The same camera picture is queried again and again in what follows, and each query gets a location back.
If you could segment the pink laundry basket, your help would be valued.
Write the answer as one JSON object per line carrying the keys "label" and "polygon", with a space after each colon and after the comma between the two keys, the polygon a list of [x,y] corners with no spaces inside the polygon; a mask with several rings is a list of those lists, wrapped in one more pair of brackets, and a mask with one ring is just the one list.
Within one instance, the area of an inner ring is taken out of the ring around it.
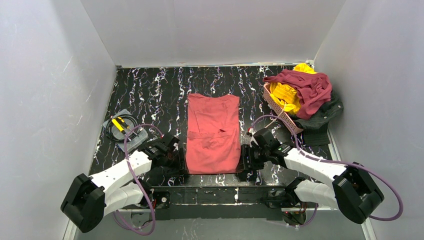
{"label": "pink laundry basket", "polygon": [[263,85],[263,94],[264,100],[267,102],[269,107],[281,118],[283,124],[291,133],[296,135],[303,131],[302,128],[297,127],[295,122],[289,117],[289,115],[283,110],[283,107],[280,107],[272,98],[270,92],[270,83],[265,83]]}

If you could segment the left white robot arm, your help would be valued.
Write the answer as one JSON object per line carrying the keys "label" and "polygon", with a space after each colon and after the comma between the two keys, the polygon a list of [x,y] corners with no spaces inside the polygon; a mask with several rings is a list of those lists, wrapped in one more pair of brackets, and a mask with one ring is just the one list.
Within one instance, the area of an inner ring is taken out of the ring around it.
{"label": "left white robot arm", "polygon": [[179,139],[166,133],[135,148],[128,160],[122,160],[99,173],[79,174],[73,180],[60,210],[83,233],[93,230],[103,217],[127,206],[168,207],[170,195],[157,193],[140,175],[152,168],[184,168],[184,149]]}

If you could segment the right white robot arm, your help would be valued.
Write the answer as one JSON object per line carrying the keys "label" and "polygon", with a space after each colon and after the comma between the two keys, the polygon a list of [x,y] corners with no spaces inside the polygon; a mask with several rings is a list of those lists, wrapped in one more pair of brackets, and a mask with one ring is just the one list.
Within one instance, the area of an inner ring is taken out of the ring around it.
{"label": "right white robot arm", "polygon": [[362,224],[385,197],[370,173],[359,163],[325,162],[288,142],[278,141],[267,128],[241,145],[240,162],[246,169],[261,170],[266,162],[305,174],[281,193],[264,198],[269,207],[315,203],[339,210],[348,220]]}

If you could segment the coral pink t-shirt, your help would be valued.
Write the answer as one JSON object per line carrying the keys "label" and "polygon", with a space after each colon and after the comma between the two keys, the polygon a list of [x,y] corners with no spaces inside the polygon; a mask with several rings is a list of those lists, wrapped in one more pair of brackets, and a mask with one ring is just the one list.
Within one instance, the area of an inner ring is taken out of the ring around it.
{"label": "coral pink t-shirt", "polygon": [[188,95],[185,161],[191,175],[232,174],[241,157],[238,96]]}

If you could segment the maroon garment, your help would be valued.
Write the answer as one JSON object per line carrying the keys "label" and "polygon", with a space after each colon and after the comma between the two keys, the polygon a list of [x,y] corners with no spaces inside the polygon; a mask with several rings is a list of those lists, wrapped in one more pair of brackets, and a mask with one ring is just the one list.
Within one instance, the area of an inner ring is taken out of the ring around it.
{"label": "maroon garment", "polygon": [[329,77],[321,72],[311,74],[284,69],[275,76],[263,78],[265,83],[286,84],[297,91],[300,109],[297,117],[309,120],[318,109],[331,100],[333,86]]}

